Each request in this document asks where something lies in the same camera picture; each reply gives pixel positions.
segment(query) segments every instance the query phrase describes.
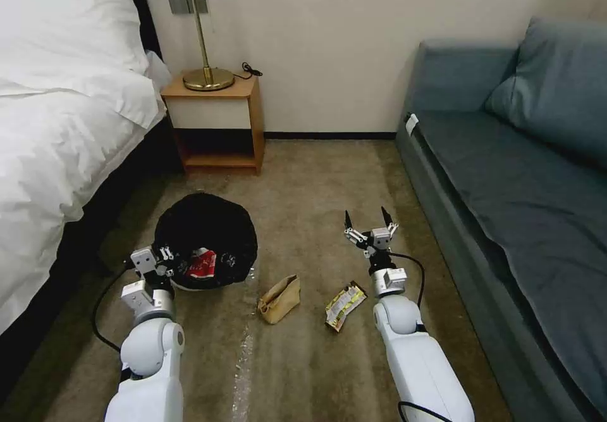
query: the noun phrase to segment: white wall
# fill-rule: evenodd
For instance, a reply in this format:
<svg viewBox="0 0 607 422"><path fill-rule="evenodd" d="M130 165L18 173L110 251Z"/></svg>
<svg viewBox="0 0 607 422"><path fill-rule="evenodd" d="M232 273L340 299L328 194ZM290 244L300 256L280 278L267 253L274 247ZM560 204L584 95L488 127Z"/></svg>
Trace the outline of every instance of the white wall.
<svg viewBox="0 0 607 422"><path fill-rule="evenodd" d="M192 16L150 0L175 73L202 61ZM261 78L266 130L394 131L420 40L516 41L531 15L607 18L607 0L209 0L213 65L247 60Z"/></svg>

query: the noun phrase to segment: brown paper bag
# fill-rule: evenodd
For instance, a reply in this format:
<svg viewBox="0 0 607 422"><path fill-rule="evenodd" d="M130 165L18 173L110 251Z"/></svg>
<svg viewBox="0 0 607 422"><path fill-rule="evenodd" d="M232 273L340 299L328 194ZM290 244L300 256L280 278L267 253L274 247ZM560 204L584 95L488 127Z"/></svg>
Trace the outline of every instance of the brown paper bag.
<svg viewBox="0 0 607 422"><path fill-rule="evenodd" d="M276 324L295 306L299 305L301 283L297 275L280 280L268 292L261 296L257 309L270 324Z"/></svg>

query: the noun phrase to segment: black cable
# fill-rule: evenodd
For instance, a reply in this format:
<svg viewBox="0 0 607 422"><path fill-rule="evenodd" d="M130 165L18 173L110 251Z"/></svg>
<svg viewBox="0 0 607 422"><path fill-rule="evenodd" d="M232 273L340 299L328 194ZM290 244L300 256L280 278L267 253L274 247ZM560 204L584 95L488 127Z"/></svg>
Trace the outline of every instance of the black cable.
<svg viewBox="0 0 607 422"><path fill-rule="evenodd" d="M422 263L420 261L415 259L413 256L409 256L408 254L393 253L391 251L388 251L388 254L390 256L396 256L397 258L408 259L409 261L412 261L415 264L417 264L417 266L419 267L420 272L422 274L422 283L419 285L419 295L417 296L417 307L421 308L422 307L422 297L424 296L424 286L426 285L426 269L424 268L424 266L422 265Z"/></svg>
<svg viewBox="0 0 607 422"><path fill-rule="evenodd" d="M122 271L120 271L114 278L112 278L112 280L109 282L109 284L106 286L106 288L103 290L103 292L101 293L101 295L99 296L99 298L97 299L97 302L95 303L95 307L93 308L93 313L90 316L90 324L93 328L93 333L95 334L95 336L101 340L102 342L104 342L106 345L110 346L110 348L114 349L118 354L120 354L120 348L115 344L112 343L110 340L108 340L106 337L104 337L103 335L101 335L101 333L99 332L99 329L97 327L97 310L99 309L99 306L101 305L101 301L103 300L103 297L105 297L105 295L107 294L107 292L109 291L109 289L114 285L114 283L116 283L118 281L118 279L124 275L124 273L129 270L131 267L128 266L125 263L125 267L122 269Z"/></svg>
<svg viewBox="0 0 607 422"><path fill-rule="evenodd" d="M407 422L407 419L405 418L405 412L403 411L403 406L412 407L413 409L422 411L423 413L430 414L431 416L434 416L435 418L437 418L443 422L451 422L446 417L441 416L438 413L435 413L431 409L424 408L423 406L419 406L419 405L416 405L415 403L411 403L411 402L398 402L398 414L400 415L400 418L403 420L403 422Z"/></svg>
<svg viewBox="0 0 607 422"><path fill-rule="evenodd" d="M248 77L242 77L242 76L240 76L240 75L238 75L238 74L234 74L234 75L235 75L236 77L240 77L241 79L244 79L244 80L248 80L248 79L250 79L250 78L251 78L251 77L253 77L253 76L257 76L257 77L261 77L261 76L263 76L263 73L262 73L261 71L257 71L257 70L255 70L255 69L251 68L251 65L250 65L250 64L248 64L246 61L244 61L244 62L242 63L242 70L243 70L244 72L248 72Z"/></svg>

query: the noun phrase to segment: wooden nightstand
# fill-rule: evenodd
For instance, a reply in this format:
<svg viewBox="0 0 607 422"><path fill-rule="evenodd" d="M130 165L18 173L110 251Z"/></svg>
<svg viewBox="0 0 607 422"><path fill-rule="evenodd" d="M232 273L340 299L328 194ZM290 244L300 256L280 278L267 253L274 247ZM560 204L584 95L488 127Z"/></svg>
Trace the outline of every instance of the wooden nightstand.
<svg viewBox="0 0 607 422"><path fill-rule="evenodd" d="M229 88L199 92L185 88L178 76L162 90L162 97L185 171L261 172L264 117L257 77L236 77Z"/></svg>

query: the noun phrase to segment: white pillow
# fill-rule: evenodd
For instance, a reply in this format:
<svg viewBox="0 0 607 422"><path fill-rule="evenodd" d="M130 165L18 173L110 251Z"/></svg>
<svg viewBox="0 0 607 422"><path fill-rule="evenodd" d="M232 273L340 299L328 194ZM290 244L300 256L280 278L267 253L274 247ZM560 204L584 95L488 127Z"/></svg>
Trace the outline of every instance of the white pillow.
<svg viewBox="0 0 607 422"><path fill-rule="evenodd" d="M150 125L157 104L133 0L0 0L0 9L0 96L72 90Z"/></svg>

